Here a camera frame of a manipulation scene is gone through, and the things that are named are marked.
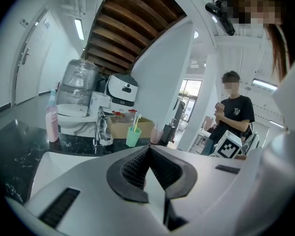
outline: wooden staircase underside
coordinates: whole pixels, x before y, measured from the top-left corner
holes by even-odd
[[[151,44],[185,16],[174,0],[104,0],[83,57],[103,74],[130,74]]]

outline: white door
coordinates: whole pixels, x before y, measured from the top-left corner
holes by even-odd
[[[57,30],[56,21],[51,12],[47,11],[24,48],[16,77],[16,104],[38,96],[42,68]]]

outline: plastic wrap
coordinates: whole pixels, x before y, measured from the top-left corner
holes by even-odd
[[[98,67],[85,59],[72,59],[58,89],[58,104],[89,106],[99,78]]]

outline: ceiling light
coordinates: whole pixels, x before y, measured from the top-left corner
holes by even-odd
[[[84,35],[83,35],[83,30],[82,30],[82,21],[81,19],[75,19],[74,20],[74,23],[75,23],[75,27],[77,29],[77,32],[78,32],[78,35],[79,35],[79,38],[81,40],[84,40]]]
[[[277,86],[276,85],[273,85],[273,84],[268,83],[268,82],[265,82],[265,81],[257,80],[257,79],[254,79],[252,81],[252,84],[255,84],[255,85],[258,85],[258,86],[262,86],[264,88],[271,89],[273,91],[277,90]]]
[[[217,23],[217,19],[214,16],[212,16],[212,19]]]
[[[276,122],[274,122],[274,121],[270,121],[272,124],[274,124],[274,125],[277,125],[277,126],[279,126],[280,128],[284,128],[284,126],[282,126],[281,124],[278,124],[278,123],[276,123]]]

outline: pink bottle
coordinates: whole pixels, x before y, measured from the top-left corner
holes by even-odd
[[[46,130],[50,143],[58,140],[58,107],[56,106],[56,90],[51,90],[48,106],[46,108]]]

